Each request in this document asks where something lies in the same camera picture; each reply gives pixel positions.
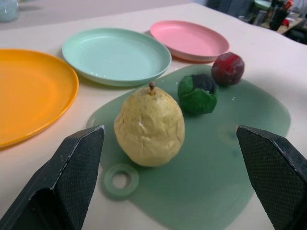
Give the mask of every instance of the green cutting board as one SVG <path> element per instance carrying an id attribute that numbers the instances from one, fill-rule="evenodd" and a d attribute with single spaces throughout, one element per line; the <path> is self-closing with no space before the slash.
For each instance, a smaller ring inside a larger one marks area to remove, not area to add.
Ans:
<path id="1" fill-rule="evenodd" d="M 211 66 L 192 65 L 155 83 L 178 101 L 179 81 L 185 75 L 200 73 L 211 75 Z M 184 114 L 186 134 L 179 154 L 165 166 L 145 168 L 128 158 L 118 145 L 113 129 L 123 101 L 132 93 L 105 104 L 88 121 L 88 127 L 105 126 L 101 155 L 104 172 L 118 163 L 132 165 L 140 181 L 130 200 L 170 229 L 221 230 L 227 227 L 254 192 L 236 138 L 236 126 L 265 129 L 285 136 L 290 126 L 287 110 L 245 80 L 220 88 L 218 104 L 211 114 Z"/>

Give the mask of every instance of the mint green plate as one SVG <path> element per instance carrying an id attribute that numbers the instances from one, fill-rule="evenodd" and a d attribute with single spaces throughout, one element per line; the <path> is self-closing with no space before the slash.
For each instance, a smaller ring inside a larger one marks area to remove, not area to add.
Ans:
<path id="1" fill-rule="evenodd" d="M 265 1 L 265 0 L 255 0 L 254 2 L 255 2 L 255 5 L 259 9 L 262 9 L 262 10 L 265 10 L 265 11 L 267 11 L 271 6 L 271 2 Z"/>
<path id="2" fill-rule="evenodd" d="M 135 31 L 99 28 L 70 37 L 63 56 L 80 74 L 101 84 L 135 86 L 160 77 L 171 63 L 168 49 Z"/>
<path id="3" fill-rule="evenodd" d="M 210 70 L 211 66 L 193 65 L 155 83 L 178 100 L 177 87 L 183 76 L 200 73 L 210 76 Z M 113 129 L 123 101 L 132 93 L 105 104 L 88 121 L 88 127 L 105 126 L 100 182 L 113 165 L 131 165 L 138 171 L 139 184 L 129 200 L 150 217 L 173 230 L 227 227 L 253 195 L 236 138 L 236 126 L 265 129 L 285 136 L 290 126 L 288 111 L 275 98 L 245 80 L 220 88 L 217 106 L 211 114 L 184 114 L 186 135 L 178 155 L 165 166 L 145 168 L 133 163 L 124 153 Z"/>

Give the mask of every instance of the table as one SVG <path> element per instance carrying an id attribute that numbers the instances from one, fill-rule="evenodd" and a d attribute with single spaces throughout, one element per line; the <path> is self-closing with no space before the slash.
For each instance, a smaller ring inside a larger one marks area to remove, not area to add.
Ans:
<path id="1" fill-rule="evenodd" d="M 303 19 L 302 18 L 297 18 L 295 21 L 290 22 L 289 27 L 286 27 L 284 25 L 281 25 L 278 30 L 276 31 L 277 33 L 283 35 L 285 34 L 287 31 L 289 31 L 290 29 L 292 29 L 293 27 L 295 27 L 296 25 L 298 25 Z M 270 28 L 269 26 L 269 22 L 265 22 L 261 24 L 262 27 L 264 28 Z"/>
<path id="2" fill-rule="evenodd" d="M 0 30 L 62 23 L 189 2 L 189 0 L 110 0 L 105 3 L 101 0 L 24 0 L 19 5 L 19 19 L 11 23 L 1 23 Z"/>
<path id="3" fill-rule="evenodd" d="M 0 47 L 34 49 L 60 56 L 61 45 L 72 34 L 96 27 L 123 27 L 145 32 L 159 20 L 185 20 L 222 33 L 231 50 L 246 63 L 244 78 L 276 97 L 291 115 L 287 138 L 307 157 L 307 46 L 273 31 L 253 26 L 195 3 L 80 21 L 0 31 Z M 174 60 L 166 73 L 187 66 Z M 128 92 L 97 85 L 80 77 L 80 90 L 72 107 L 39 135 L 0 152 L 0 217 L 33 173 L 53 155 L 62 140 L 85 128 L 99 107 Z M 166 230 L 129 201 L 112 202 L 95 188 L 84 230 Z M 272 230 L 254 195 L 227 230 Z"/>

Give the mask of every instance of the green ball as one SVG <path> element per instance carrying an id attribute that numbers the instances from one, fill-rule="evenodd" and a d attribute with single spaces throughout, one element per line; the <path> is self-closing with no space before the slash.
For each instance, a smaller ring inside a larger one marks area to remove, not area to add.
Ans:
<path id="1" fill-rule="evenodd" d="M 182 110 L 194 115 L 211 113 L 217 103 L 218 87 L 206 74 L 184 76 L 178 85 Z"/>

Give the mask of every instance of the pear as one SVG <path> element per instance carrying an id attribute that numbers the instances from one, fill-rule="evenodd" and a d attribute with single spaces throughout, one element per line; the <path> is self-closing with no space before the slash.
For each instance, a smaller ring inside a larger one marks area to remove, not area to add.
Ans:
<path id="1" fill-rule="evenodd" d="M 185 138 L 178 103 L 154 82 L 124 101 L 114 130 L 119 145 L 131 160 L 148 167 L 168 163 L 178 154 Z"/>

